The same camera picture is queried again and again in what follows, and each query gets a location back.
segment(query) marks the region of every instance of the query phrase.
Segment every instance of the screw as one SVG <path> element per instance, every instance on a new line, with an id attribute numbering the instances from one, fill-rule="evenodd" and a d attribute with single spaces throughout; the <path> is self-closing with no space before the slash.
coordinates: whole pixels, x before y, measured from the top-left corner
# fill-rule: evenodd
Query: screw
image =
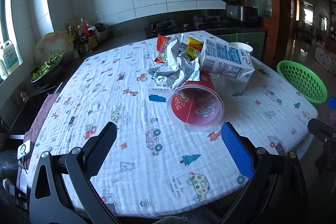
<path id="1" fill-rule="evenodd" d="M 49 151 L 44 151 L 42 152 L 41 157 L 46 158 L 48 155 L 49 155 Z"/>
<path id="2" fill-rule="evenodd" d="M 75 147 L 74 149 L 72 149 L 71 152 L 76 155 L 79 154 L 80 151 L 81 151 L 80 147 Z"/>
<path id="3" fill-rule="evenodd" d="M 266 153 L 266 149 L 263 148 L 263 147 L 258 147 L 258 148 L 257 148 L 257 152 L 258 152 L 259 154 L 263 155 L 263 154 Z"/>
<path id="4" fill-rule="evenodd" d="M 288 154 L 292 159 L 296 158 L 296 154 L 294 152 L 289 152 Z"/>

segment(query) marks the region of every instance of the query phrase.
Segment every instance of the white carton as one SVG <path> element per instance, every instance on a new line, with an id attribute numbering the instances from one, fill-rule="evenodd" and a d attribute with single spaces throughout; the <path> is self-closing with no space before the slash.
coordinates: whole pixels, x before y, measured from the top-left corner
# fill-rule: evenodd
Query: white carton
<path id="1" fill-rule="evenodd" d="M 201 70 L 245 82 L 252 76 L 254 67 L 247 51 L 206 38 L 201 53 Z"/>

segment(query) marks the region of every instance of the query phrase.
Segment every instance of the green cabinet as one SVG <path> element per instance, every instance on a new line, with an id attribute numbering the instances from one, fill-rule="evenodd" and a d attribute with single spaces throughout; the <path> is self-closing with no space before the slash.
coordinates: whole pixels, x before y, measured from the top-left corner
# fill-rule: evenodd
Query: green cabinet
<path id="1" fill-rule="evenodd" d="M 261 60 L 263 54 L 265 33 L 264 32 L 244 32 L 234 34 L 220 34 L 217 35 L 220 39 L 226 42 L 242 42 L 250 45 L 253 48 L 252 56 Z"/>

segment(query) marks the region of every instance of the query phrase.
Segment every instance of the blue gripper pad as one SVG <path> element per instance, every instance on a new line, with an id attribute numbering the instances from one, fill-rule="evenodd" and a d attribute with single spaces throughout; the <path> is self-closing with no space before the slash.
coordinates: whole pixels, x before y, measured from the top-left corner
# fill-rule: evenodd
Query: blue gripper pad
<path id="1" fill-rule="evenodd" d="M 227 123 L 223 124 L 221 135 L 222 140 L 226 145 L 226 148 L 229 150 L 240 174 L 251 180 L 254 170 L 253 160 L 250 154 Z"/>
<path id="2" fill-rule="evenodd" d="M 336 98 L 335 97 L 329 97 L 328 107 L 336 110 Z"/>

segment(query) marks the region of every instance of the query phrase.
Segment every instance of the vegetables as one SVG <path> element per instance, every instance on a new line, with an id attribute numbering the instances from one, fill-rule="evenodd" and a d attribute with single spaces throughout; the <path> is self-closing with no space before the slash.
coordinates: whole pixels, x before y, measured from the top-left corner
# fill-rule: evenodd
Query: vegetables
<path id="1" fill-rule="evenodd" d="M 33 73 L 33 76 L 31 77 L 33 81 L 37 80 L 38 78 L 42 77 L 43 75 L 47 74 L 52 70 L 58 63 L 61 62 L 63 59 L 64 54 L 67 52 L 62 52 L 59 54 L 54 54 L 52 57 L 48 59 L 47 62 L 45 62 L 42 67 L 37 71 L 37 73 Z"/>

